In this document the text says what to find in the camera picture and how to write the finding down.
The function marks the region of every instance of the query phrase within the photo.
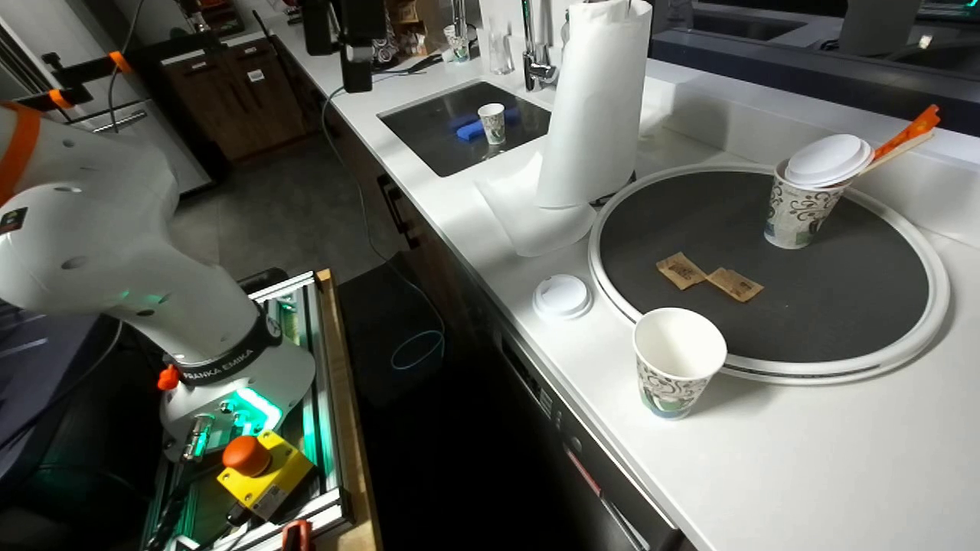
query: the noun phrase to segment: kitchen counter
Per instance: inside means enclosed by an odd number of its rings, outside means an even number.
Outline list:
[[[864,190],[914,220],[952,283],[946,332],[917,362],[845,385],[710,382],[688,418],[660,418],[637,391],[631,325],[599,294],[575,322],[531,310],[553,273],[588,274],[588,239],[545,258],[519,258],[479,192],[521,168],[538,140],[437,176],[383,122],[383,112],[488,80],[525,92],[521,73],[488,75],[481,62],[381,73],[374,92],[340,92],[340,58],[307,54],[300,28],[275,28],[286,49],[481,277],[549,385],[583,415],[609,460],[694,548],[974,548],[980,542],[980,140],[937,132]],[[855,132],[879,143],[905,120],[799,97],[678,65],[651,62],[640,115],[640,176],[683,164],[774,164],[790,150]]]

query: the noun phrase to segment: white robotic arm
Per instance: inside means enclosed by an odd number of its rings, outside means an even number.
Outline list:
[[[15,125],[0,110],[0,153],[18,140]],[[177,439],[240,389],[292,409],[313,382],[313,356],[280,341],[221,267],[173,245],[174,208],[159,150],[43,120],[0,208],[0,298],[29,312],[109,312],[149,336],[182,368],[162,402]]]

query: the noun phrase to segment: yellow object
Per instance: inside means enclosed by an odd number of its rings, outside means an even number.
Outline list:
[[[275,432],[260,432],[259,444],[270,451],[270,466],[259,473],[224,468],[217,482],[259,518],[273,518],[280,504],[304,482],[313,462]]]

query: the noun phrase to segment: white paper cup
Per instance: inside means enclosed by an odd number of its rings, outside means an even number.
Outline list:
[[[762,228],[765,242],[788,251],[812,245],[845,190],[849,181],[820,190],[799,190],[774,175]]]
[[[634,325],[640,391],[653,413],[687,415],[710,375],[725,364],[728,347],[716,325],[692,310],[651,310]]]
[[[508,122],[507,122],[507,106],[504,104],[483,104],[479,110],[481,115],[481,125],[483,125],[483,135],[488,135],[488,143],[491,148],[500,148],[508,140]]]

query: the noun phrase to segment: dark cabinet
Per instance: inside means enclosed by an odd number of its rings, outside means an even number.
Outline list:
[[[315,132],[288,58],[273,39],[162,62],[162,73],[198,132],[229,163],[252,158]]]

